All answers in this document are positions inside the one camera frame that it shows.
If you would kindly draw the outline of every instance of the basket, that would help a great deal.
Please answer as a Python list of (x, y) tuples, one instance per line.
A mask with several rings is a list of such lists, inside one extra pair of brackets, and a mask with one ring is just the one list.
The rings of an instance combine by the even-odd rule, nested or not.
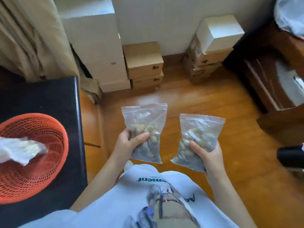
[(67, 133), (55, 118), (39, 113), (23, 114), (0, 124), (0, 137), (28, 137), (43, 143), (45, 155), (26, 166), (14, 161), (0, 164), (0, 204), (15, 203), (39, 193), (55, 179), (66, 161)]

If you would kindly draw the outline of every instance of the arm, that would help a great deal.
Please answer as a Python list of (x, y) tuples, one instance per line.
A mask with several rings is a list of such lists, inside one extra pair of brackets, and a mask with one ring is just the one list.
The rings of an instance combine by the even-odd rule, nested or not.
[(119, 135), (109, 160), (98, 172), (93, 181), (81, 193), (70, 209), (79, 212), (112, 189), (118, 175), (131, 157), (134, 148), (146, 141), (148, 136), (149, 133), (143, 133), (129, 141), (130, 131), (125, 129)]
[(190, 146), (204, 162), (207, 170), (207, 181), (212, 188), (216, 206), (239, 227), (256, 228), (255, 223), (226, 174), (222, 149), (219, 143), (217, 143), (216, 148), (210, 153), (193, 141), (190, 143)]

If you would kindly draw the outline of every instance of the foot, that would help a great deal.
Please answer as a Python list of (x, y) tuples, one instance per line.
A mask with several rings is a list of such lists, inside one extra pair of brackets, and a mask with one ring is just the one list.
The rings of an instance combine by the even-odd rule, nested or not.
[(128, 169), (130, 169), (132, 166), (134, 166), (133, 162), (131, 162), (130, 160), (127, 161), (127, 163), (125, 164), (125, 168), (123, 169), (124, 172), (126, 172)]

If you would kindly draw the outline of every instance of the hand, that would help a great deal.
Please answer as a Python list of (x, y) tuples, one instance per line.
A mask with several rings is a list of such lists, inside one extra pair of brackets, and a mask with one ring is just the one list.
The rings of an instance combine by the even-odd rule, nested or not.
[(227, 177), (224, 161), (222, 155), (222, 149), (217, 142), (215, 149), (211, 152), (207, 152), (201, 148), (194, 141), (190, 142), (191, 149), (201, 157), (207, 170), (206, 177), (208, 183), (211, 185), (215, 180), (220, 180), (223, 177)]
[(124, 168), (134, 148), (147, 140), (149, 133), (142, 133), (129, 141), (130, 136), (131, 131), (128, 129), (120, 133), (110, 157), (120, 169)]

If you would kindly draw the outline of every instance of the forearm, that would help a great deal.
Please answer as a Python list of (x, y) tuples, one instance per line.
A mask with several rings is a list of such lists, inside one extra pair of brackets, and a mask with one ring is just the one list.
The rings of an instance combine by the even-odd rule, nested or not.
[(256, 228), (245, 205), (235, 191), (227, 175), (211, 182), (216, 206), (240, 228)]
[(121, 170), (114, 159), (110, 158), (70, 209), (79, 212), (112, 189)]

